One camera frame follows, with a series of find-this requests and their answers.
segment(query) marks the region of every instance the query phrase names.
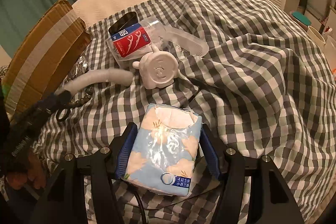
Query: brown cardboard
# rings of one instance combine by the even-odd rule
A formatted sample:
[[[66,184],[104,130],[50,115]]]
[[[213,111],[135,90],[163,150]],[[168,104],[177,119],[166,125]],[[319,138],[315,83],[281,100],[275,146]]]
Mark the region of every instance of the brown cardboard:
[[[85,23],[67,0],[58,0],[16,51],[2,82],[13,115],[54,92],[90,43]]]

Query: packing tape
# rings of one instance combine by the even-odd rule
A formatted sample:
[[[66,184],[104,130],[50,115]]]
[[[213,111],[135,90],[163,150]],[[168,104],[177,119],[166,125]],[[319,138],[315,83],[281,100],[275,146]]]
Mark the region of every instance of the packing tape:
[[[40,63],[43,56],[47,53],[50,47],[57,41],[57,39],[68,29],[79,16],[74,10],[67,12],[38,42],[34,49],[25,60],[20,71],[18,72],[8,95],[6,98],[6,110],[10,114],[14,114],[18,101],[20,100],[23,89],[33,71]]]

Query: bed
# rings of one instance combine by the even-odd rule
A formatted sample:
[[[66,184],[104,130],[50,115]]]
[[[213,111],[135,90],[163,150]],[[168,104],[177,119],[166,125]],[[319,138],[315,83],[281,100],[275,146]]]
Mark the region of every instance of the bed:
[[[53,115],[34,145],[50,171],[65,154],[90,155],[128,122],[139,125],[149,103],[189,106],[244,156],[271,155],[305,222],[315,222],[336,189],[336,82],[319,48],[288,15],[268,0],[78,0],[73,8],[92,36],[85,51],[90,69],[117,67],[105,40],[109,26],[130,11],[192,33],[210,50],[198,58],[171,44],[183,75],[173,85],[146,90],[130,68],[129,88],[97,84],[92,100],[65,122]],[[95,223],[90,187],[87,177],[87,216]],[[125,222],[141,221],[127,185],[114,187]],[[139,189],[149,223],[209,223],[219,188],[204,159],[190,187],[185,198]],[[239,223],[247,219],[249,187],[246,179]]]

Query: person's hand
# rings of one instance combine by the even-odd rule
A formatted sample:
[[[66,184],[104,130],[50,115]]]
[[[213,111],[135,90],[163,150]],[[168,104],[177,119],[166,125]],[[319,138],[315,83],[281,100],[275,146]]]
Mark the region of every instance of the person's hand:
[[[15,190],[21,189],[28,180],[33,182],[35,189],[46,186],[46,176],[41,163],[31,150],[28,153],[28,161],[30,166],[27,173],[12,172],[6,176],[8,184]]]

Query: white cup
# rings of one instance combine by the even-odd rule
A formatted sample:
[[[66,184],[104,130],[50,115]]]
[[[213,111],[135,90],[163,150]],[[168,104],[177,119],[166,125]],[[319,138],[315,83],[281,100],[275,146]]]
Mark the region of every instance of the white cup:
[[[315,42],[315,44],[317,46],[319,46],[320,49],[323,51],[323,49],[326,45],[326,41],[324,40],[322,35],[316,29],[314,29],[312,26],[308,26],[307,34]]]
[[[328,35],[323,53],[331,70],[336,69],[336,41],[330,35]]]

